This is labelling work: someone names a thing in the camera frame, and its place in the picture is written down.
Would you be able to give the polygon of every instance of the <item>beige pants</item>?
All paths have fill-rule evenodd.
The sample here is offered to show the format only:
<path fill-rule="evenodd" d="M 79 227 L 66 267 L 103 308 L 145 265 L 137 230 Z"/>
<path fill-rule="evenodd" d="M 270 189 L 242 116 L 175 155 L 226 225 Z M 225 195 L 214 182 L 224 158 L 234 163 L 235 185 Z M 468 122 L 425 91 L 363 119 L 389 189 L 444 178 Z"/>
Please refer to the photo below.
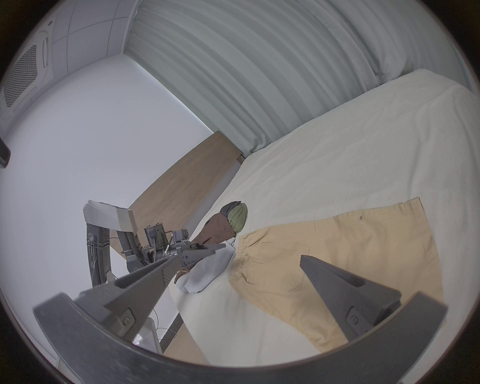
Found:
<path fill-rule="evenodd" d="M 437 248 L 419 198 L 267 227 L 240 238 L 232 287 L 326 352 L 347 340 L 300 269 L 302 254 L 398 289 L 402 302 L 417 291 L 443 301 Z"/>

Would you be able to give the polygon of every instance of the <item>wooden floor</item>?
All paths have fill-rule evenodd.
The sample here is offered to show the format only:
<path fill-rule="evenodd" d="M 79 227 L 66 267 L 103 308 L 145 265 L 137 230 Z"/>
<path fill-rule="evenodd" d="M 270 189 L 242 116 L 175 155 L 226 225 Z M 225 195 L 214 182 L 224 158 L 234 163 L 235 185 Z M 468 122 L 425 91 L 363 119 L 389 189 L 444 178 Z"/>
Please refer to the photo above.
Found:
<path fill-rule="evenodd" d="M 185 324 L 182 324 L 177 336 L 173 338 L 163 355 L 189 363 L 210 365 Z"/>

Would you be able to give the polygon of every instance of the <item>headboard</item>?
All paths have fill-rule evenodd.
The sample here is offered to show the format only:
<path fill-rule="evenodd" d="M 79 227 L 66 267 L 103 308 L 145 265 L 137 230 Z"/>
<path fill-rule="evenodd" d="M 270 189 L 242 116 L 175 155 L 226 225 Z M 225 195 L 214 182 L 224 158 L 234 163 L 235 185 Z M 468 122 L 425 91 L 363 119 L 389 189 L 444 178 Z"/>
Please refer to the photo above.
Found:
<path fill-rule="evenodd" d="M 233 178 L 238 170 L 235 166 L 242 162 L 240 150 L 221 132 L 215 132 L 198 144 L 130 206 L 140 243 L 148 245 L 144 228 L 149 225 L 163 223 L 165 231 L 185 228 L 199 207 L 212 200 L 215 189 L 218 190 L 226 178 L 227 182 Z M 116 232 L 111 231 L 110 237 L 116 236 Z M 110 245 L 123 256 L 118 239 L 111 239 Z"/>

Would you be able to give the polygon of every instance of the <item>curtain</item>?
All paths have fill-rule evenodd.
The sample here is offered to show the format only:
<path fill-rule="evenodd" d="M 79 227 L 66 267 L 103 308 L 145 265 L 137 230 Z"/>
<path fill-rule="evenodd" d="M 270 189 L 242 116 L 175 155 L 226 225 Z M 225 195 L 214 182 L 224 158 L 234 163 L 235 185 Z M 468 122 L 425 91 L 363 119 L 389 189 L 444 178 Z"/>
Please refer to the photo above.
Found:
<path fill-rule="evenodd" d="M 416 65 L 410 56 L 418 52 L 403 49 L 404 25 L 379 19 L 395 18 L 383 11 L 386 2 L 404 0 L 143 0 L 125 53 L 247 156 L 429 65 Z M 423 15 L 410 24 L 433 20 L 419 9 Z M 448 63 L 463 75 L 452 57 Z"/>

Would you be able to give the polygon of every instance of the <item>white cloth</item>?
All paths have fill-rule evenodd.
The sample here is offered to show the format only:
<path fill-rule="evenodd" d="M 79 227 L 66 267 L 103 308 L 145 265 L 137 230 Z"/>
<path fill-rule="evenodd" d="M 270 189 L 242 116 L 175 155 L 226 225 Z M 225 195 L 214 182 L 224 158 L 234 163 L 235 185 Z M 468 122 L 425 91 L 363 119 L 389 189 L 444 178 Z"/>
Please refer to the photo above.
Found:
<path fill-rule="evenodd" d="M 379 86 L 250 155 L 205 219 L 232 201 L 248 206 L 242 234 L 420 197 L 442 268 L 447 321 L 408 375 L 445 351 L 480 291 L 480 99 L 426 70 Z M 297 330 L 228 284 L 229 267 L 200 294 L 171 289 L 212 365 L 253 366 L 318 353 Z"/>
<path fill-rule="evenodd" d="M 175 286 L 180 292 L 198 293 L 207 286 L 225 269 L 235 253 L 232 246 L 235 238 L 224 241 L 225 248 L 221 248 L 214 255 L 200 260 L 192 270 L 181 276 Z"/>

